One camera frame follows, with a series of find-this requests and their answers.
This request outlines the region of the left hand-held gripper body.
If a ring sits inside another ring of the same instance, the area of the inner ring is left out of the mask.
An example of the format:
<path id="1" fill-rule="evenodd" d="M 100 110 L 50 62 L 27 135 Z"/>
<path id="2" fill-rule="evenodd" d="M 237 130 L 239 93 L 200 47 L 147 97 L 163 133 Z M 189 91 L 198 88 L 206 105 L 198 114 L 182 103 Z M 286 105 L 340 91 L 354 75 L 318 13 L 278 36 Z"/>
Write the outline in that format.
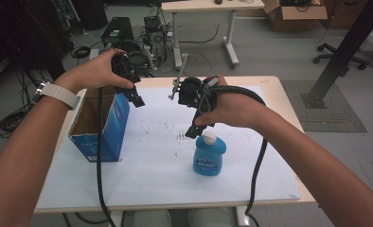
<path id="1" fill-rule="evenodd" d="M 135 41 L 120 41 L 114 45 L 116 50 L 112 57 L 112 71 L 133 83 L 137 83 L 142 77 L 150 77 L 154 69 L 151 53 L 143 50 Z"/>

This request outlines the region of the blue bottle with white cap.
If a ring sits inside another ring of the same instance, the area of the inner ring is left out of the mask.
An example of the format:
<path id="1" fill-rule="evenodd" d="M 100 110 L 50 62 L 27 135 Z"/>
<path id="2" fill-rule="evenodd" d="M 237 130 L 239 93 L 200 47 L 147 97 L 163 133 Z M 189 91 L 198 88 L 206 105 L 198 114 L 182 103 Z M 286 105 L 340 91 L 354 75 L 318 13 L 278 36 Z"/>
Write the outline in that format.
<path id="1" fill-rule="evenodd" d="M 226 144 L 213 131 L 205 131 L 196 140 L 193 157 L 193 169 L 204 176 L 217 176 L 222 170 L 222 156 L 226 152 Z"/>

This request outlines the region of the blue cardboard box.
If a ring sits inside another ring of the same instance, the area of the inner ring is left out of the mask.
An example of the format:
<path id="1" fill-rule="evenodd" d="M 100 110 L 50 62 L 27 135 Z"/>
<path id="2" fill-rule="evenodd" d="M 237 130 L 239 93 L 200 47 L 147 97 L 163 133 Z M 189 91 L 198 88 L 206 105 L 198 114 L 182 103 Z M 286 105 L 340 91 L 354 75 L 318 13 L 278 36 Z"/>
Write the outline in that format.
<path id="1" fill-rule="evenodd" d="M 117 162 L 127 126 L 130 106 L 123 94 L 106 87 L 102 95 L 101 161 Z M 75 144 L 89 162 L 98 158 L 98 89 L 88 89 L 80 103 L 69 133 Z"/>

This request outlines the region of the person's left hand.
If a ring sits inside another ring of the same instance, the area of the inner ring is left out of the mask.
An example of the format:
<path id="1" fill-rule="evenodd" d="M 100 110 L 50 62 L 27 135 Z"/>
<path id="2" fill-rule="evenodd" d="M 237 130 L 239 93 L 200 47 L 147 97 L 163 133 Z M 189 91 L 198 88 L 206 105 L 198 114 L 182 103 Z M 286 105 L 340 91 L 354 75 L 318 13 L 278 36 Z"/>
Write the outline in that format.
<path id="1" fill-rule="evenodd" d="M 55 84 L 74 94 L 82 89 L 100 88 L 107 85 L 132 89 L 132 82 L 112 71 L 111 60 L 118 53 L 121 53 L 120 49 L 110 49 L 88 62 L 66 71 L 55 80 Z"/>

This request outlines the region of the person's right hand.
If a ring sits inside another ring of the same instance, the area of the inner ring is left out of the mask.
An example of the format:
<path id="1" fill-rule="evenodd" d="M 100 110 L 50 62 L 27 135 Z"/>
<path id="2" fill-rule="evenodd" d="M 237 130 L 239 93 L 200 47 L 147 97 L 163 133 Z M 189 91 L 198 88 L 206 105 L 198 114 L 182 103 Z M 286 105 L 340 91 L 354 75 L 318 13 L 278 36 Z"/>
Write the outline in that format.
<path id="1" fill-rule="evenodd" d="M 223 123 L 232 127 L 256 130 L 269 109 L 251 97 L 234 93 L 220 93 L 213 111 L 198 116 L 194 123 L 198 126 Z"/>

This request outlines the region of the black computer tower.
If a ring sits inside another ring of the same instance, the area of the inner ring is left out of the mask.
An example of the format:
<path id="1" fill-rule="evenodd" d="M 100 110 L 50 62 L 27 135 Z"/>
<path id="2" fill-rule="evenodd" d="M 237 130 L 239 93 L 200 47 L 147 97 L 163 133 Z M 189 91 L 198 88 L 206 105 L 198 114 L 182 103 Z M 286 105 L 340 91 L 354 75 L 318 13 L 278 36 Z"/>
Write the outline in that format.
<path id="1" fill-rule="evenodd" d="M 113 17 L 101 36 L 105 47 L 120 47 L 134 41 L 133 29 L 129 17 Z"/>

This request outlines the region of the open computer case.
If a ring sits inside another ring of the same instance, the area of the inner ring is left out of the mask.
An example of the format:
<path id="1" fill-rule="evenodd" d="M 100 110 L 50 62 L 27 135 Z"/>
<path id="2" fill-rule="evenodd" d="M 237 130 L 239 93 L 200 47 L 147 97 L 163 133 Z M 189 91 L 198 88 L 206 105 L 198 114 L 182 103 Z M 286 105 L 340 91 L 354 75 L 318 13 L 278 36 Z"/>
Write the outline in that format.
<path id="1" fill-rule="evenodd" d="M 158 16 L 144 18 L 146 41 L 157 63 L 167 59 L 166 34 Z"/>

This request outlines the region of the beige band wristwatch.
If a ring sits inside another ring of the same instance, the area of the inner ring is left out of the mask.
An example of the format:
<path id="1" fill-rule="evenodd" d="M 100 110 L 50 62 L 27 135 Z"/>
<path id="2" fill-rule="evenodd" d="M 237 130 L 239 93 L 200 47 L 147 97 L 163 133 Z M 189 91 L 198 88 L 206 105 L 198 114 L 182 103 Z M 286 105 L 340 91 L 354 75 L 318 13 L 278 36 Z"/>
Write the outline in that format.
<path id="1" fill-rule="evenodd" d="M 80 100 L 80 98 L 71 91 L 50 83 L 48 80 L 44 80 L 40 83 L 31 99 L 31 102 L 36 104 L 43 96 L 53 97 L 61 101 L 66 104 L 70 110 L 74 110 Z"/>

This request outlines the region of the white desk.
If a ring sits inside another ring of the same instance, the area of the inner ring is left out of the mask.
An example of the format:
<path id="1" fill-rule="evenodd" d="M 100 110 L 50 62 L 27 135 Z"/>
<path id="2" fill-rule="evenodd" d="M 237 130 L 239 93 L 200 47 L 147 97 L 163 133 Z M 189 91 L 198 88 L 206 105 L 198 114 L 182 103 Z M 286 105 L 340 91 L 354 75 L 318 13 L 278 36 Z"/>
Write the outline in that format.
<path id="1" fill-rule="evenodd" d="M 232 45 L 232 36 L 237 11 L 241 9 L 264 9 L 264 3 L 261 0 L 222 0 L 222 4 L 215 4 L 215 0 L 182 0 L 171 1 L 161 4 L 162 11 L 170 12 L 173 26 L 173 55 L 174 65 L 180 70 L 184 60 L 180 48 L 180 42 L 177 33 L 177 18 L 181 18 L 182 14 L 192 13 L 198 19 L 203 20 L 204 13 L 208 15 L 211 23 L 220 24 L 223 14 L 228 16 L 227 35 L 223 38 L 223 43 L 230 57 L 231 67 L 240 64 L 238 56 Z"/>

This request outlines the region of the person's leg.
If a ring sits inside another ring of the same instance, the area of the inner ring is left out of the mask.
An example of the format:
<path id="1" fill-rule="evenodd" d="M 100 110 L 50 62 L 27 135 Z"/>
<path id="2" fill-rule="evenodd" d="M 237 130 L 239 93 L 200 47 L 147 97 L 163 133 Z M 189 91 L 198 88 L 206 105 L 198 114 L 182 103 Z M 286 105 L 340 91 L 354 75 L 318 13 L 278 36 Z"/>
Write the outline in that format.
<path id="1" fill-rule="evenodd" d="M 133 215 L 133 227 L 171 227 L 168 210 L 136 211 Z"/>
<path id="2" fill-rule="evenodd" d="M 190 209 L 187 220 L 190 227 L 232 227 L 230 213 L 225 208 Z"/>

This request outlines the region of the person's left leg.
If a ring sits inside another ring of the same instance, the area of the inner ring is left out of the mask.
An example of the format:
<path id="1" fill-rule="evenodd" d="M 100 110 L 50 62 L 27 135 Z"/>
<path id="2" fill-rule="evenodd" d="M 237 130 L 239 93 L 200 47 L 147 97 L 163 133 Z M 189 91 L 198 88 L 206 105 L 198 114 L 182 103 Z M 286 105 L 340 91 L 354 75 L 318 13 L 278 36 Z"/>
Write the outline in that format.
<path id="1" fill-rule="evenodd" d="M 171 227 L 168 210 L 136 211 L 133 215 L 133 227 Z"/>

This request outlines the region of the dark curtain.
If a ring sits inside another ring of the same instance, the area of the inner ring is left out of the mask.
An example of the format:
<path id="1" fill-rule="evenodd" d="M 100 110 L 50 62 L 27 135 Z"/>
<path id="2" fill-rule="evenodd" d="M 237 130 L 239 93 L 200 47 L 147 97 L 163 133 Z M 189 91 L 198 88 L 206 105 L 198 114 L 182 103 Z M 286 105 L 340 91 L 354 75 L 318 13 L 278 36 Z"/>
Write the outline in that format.
<path id="1" fill-rule="evenodd" d="M 0 43 L 25 70 L 42 69 L 57 79 L 74 47 L 50 0 L 0 0 Z"/>

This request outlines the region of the open brown cardboard box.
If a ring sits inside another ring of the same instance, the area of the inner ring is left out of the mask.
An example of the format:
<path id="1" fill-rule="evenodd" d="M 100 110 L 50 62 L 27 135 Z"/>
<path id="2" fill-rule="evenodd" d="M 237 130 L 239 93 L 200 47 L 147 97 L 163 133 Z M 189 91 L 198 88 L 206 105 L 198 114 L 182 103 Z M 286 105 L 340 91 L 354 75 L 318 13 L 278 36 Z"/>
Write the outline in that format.
<path id="1" fill-rule="evenodd" d="M 261 0 L 273 31 L 310 31 L 328 18 L 320 0 Z"/>

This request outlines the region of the grey floor mat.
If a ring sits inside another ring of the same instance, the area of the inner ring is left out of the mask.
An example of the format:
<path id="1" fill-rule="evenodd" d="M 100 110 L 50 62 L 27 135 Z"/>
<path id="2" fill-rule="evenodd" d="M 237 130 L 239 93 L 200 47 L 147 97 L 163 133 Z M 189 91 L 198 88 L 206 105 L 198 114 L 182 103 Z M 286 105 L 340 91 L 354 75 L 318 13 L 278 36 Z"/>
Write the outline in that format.
<path id="1" fill-rule="evenodd" d="M 366 132 L 364 124 L 337 85 L 331 86 L 321 107 L 308 108 L 302 95 L 308 93 L 314 83 L 314 80 L 281 81 L 304 131 Z"/>

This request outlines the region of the black metal stand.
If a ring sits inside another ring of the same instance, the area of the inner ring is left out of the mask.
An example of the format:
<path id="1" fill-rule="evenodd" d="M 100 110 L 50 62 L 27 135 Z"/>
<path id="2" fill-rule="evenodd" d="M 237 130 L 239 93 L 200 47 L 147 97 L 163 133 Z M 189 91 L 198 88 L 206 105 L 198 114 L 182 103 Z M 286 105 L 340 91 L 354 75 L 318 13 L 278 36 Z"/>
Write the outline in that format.
<path id="1" fill-rule="evenodd" d="M 347 32 L 340 45 L 337 47 L 334 57 L 329 61 L 326 68 L 314 83 L 308 93 L 302 94 L 303 104 L 308 109 L 323 109 L 327 92 L 334 82 L 343 73 L 350 58 L 355 55 L 358 48 L 363 44 L 373 30 L 373 0 L 368 0 L 362 12 L 358 15 Z"/>

